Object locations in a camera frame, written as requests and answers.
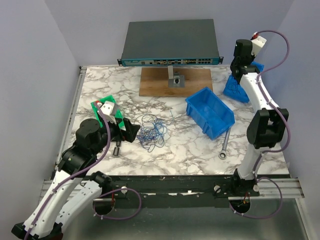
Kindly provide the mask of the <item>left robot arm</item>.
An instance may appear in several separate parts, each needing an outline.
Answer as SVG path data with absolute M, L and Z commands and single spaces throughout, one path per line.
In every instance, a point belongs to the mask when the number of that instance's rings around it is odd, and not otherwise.
M 116 188 L 112 178 L 97 171 L 73 197 L 71 193 L 87 172 L 107 154 L 113 139 L 132 143 L 140 125 L 124 118 L 124 129 L 117 122 L 100 123 L 83 120 L 75 133 L 75 141 L 66 149 L 44 197 L 27 220 L 13 226 L 11 233 L 20 240 L 60 240 L 71 221 L 95 198 L 112 196 L 127 187 Z

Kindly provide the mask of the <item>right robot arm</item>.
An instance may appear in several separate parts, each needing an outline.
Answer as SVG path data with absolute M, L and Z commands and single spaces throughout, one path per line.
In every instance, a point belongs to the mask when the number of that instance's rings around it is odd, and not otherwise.
M 271 151 L 279 143 L 285 132 L 285 122 L 289 112 L 280 108 L 269 95 L 263 81 L 258 78 L 260 70 L 253 61 L 263 48 L 266 39 L 238 39 L 235 42 L 232 76 L 245 93 L 255 112 L 246 130 L 247 152 L 240 166 L 234 171 L 230 191 L 241 196 L 257 183 L 255 180 L 263 154 Z

